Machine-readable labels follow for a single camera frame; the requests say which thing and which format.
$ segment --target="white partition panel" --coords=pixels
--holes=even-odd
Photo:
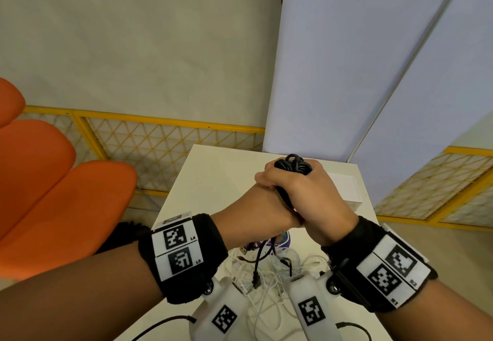
[[[345,161],[442,0],[284,0],[264,151]]]
[[[353,157],[372,203],[491,110],[493,0],[453,0]]]

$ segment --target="human hand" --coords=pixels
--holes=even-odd
[[[300,227],[299,215],[289,209],[278,193],[255,184],[224,210],[211,215],[228,250],[263,241],[290,228]]]
[[[308,175],[277,169],[274,162],[256,173],[257,184],[271,189],[284,188],[296,211],[306,220],[306,230],[314,241],[322,246],[331,245],[358,224],[358,216],[339,195],[319,161],[305,161],[312,168]]]

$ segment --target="orange seat cushion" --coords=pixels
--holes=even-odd
[[[21,115],[25,106],[22,93],[8,80],[0,78],[0,127]]]
[[[72,168],[75,149],[56,127],[24,120],[0,128],[0,238]]]
[[[94,254],[136,184],[135,170],[123,162],[77,166],[0,240],[0,277],[22,280]]]

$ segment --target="black wristband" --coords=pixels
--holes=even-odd
[[[187,263],[191,266],[182,269],[183,272],[176,272],[171,277],[162,281],[156,262],[157,257],[152,235],[155,233],[164,234],[171,229],[176,229],[177,226],[180,226],[182,223],[189,220],[190,219],[188,218],[176,223],[164,225],[139,240],[140,255],[148,264],[163,296],[166,297],[171,304],[182,304],[199,298],[207,289],[207,286],[217,272],[219,265],[228,256],[228,251],[224,245],[221,234],[217,230],[211,217],[208,214],[195,215],[192,218],[192,221],[195,227],[198,244],[200,245],[202,259],[199,263],[197,263],[198,261],[192,262],[192,257],[188,253],[187,247],[196,243],[196,241],[187,241],[185,237],[185,242],[167,252],[167,257],[164,257],[164,259],[169,259],[169,264],[172,264],[173,257],[176,257],[177,253],[182,253],[182,251],[187,250],[187,255],[185,257],[187,258]]]
[[[385,313],[405,305],[426,279],[438,277],[428,260],[389,227],[361,216],[347,236],[322,251],[329,256],[334,274],[327,289],[340,288],[344,298],[370,312]]]

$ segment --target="metal screw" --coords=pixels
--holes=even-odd
[[[328,290],[330,294],[334,294],[334,295],[341,293],[341,290],[333,282],[330,283]]]
[[[213,292],[214,283],[212,281],[209,281],[206,285],[207,285],[207,289],[205,290],[204,294],[208,296]]]

